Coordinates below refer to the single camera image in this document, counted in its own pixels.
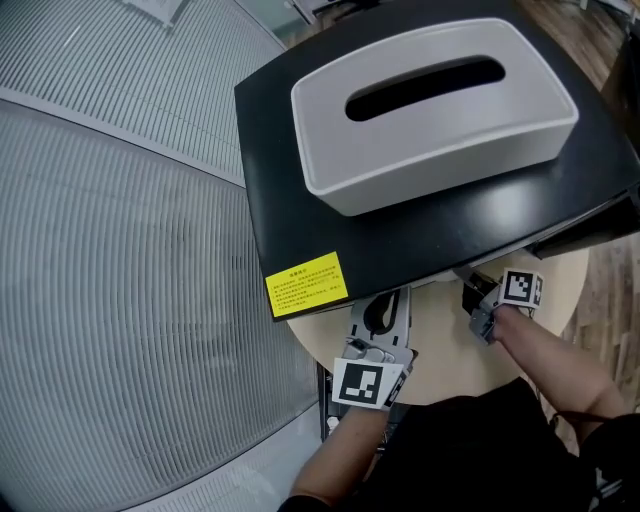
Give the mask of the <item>black mini fridge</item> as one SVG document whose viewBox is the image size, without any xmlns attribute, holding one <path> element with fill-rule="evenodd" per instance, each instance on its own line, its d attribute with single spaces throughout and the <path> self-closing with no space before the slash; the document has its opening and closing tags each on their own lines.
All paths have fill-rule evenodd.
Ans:
<svg viewBox="0 0 640 512">
<path fill-rule="evenodd" d="M 286 51 L 235 89 L 262 273 L 337 255 L 350 299 L 529 249 L 546 258 L 640 232 L 640 158 L 600 91 L 533 12 L 535 0 L 393 0 Z M 497 17 L 542 54 L 580 117 L 559 157 L 355 217 L 304 184 L 290 93 L 319 67 L 384 38 Z"/>
</svg>

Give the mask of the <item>white tissue box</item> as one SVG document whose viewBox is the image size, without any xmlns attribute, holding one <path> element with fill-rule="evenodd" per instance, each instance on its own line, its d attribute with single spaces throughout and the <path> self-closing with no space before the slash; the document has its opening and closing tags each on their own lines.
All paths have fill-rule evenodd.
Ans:
<svg viewBox="0 0 640 512">
<path fill-rule="evenodd" d="M 345 216 L 553 160 L 579 118 L 533 44 L 489 17 L 361 47 L 290 98 L 306 188 Z"/>
</svg>

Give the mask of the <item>white paper notice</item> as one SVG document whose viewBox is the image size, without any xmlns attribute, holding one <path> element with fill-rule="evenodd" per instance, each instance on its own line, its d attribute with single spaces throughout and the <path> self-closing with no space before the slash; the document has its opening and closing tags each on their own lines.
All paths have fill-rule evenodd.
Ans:
<svg viewBox="0 0 640 512">
<path fill-rule="evenodd" d="M 191 0 L 120 0 L 152 17 L 165 28 L 174 26 L 184 6 Z"/>
</svg>

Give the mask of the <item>person's right forearm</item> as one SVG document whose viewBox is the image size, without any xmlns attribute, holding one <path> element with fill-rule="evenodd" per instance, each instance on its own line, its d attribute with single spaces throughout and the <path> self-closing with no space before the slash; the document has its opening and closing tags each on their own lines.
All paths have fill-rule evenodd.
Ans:
<svg viewBox="0 0 640 512">
<path fill-rule="evenodd" d="M 615 418 L 628 412 L 606 368 L 514 307 L 494 311 L 493 337 L 558 412 Z"/>
</svg>

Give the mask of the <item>person's left forearm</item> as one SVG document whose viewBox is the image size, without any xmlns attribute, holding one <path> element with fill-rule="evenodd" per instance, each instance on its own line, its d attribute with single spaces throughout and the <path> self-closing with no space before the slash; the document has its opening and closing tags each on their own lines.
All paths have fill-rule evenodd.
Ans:
<svg viewBox="0 0 640 512">
<path fill-rule="evenodd" d="M 334 506 L 363 480 L 383 439 L 389 412 L 351 407 L 303 465 L 290 495 Z"/>
</svg>

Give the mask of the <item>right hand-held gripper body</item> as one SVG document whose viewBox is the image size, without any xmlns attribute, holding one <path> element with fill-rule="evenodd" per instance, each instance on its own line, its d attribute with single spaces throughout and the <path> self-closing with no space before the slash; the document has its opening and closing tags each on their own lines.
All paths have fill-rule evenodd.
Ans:
<svg viewBox="0 0 640 512">
<path fill-rule="evenodd" d="M 544 279 L 539 272 L 513 268 L 505 268 L 499 279 L 486 276 L 489 284 L 481 291 L 464 285 L 462 308 L 469 314 L 469 328 L 474 336 L 490 345 L 493 343 L 494 311 L 507 305 L 533 318 L 541 304 Z"/>
</svg>

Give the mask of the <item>black floor crate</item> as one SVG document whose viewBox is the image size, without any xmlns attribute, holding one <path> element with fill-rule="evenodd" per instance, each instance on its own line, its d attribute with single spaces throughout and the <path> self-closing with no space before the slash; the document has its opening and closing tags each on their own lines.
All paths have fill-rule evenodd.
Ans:
<svg viewBox="0 0 640 512">
<path fill-rule="evenodd" d="M 320 363 L 316 364 L 318 384 L 318 405 L 320 421 L 320 439 L 325 442 L 339 422 L 348 412 L 349 406 L 336 403 L 332 400 L 333 375 Z M 402 421 L 410 407 L 405 404 L 396 404 L 391 408 L 389 420 L 380 441 L 377 453 L 382 454 L 395 432 L 397 425 Z"/>
</svg>

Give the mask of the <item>person's black clothing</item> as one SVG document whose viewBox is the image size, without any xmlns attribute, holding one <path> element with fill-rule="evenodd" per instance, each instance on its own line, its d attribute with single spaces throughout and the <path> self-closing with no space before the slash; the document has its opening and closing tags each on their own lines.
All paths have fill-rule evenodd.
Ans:
<svg viewBox="0 0 640 512">
<path fill-rule="evenodd" d="M 640 512 L 640 415 L 602 420 L 573 455 L 522 379 L 414 406 L 349 497 L 278 512 Z"/>
</svg>

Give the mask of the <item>yellow warning sticker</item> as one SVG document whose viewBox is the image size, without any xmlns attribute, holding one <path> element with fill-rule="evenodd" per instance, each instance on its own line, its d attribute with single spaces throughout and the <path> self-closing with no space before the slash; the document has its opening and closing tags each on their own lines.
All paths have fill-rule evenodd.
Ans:
<svg viewBox="0 0 640 512">
<path fill-rule="evenodd" d="M 276 319 L 349 296 L 336 251 L 270 275 L 265 284 Z"/>
</svg>

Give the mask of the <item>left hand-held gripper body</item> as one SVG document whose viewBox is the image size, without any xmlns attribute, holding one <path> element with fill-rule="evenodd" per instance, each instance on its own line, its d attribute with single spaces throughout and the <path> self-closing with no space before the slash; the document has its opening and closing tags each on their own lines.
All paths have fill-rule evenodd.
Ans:
<svg viewBox="0 0 640 512">
<path fill-rule="evenodd" d="M 407 346 L 372 344 L 348 337 L 334 359 L 331 399 L 335 403 L 388 411 L 398 398 L 418 352 Z"/>
</svg>

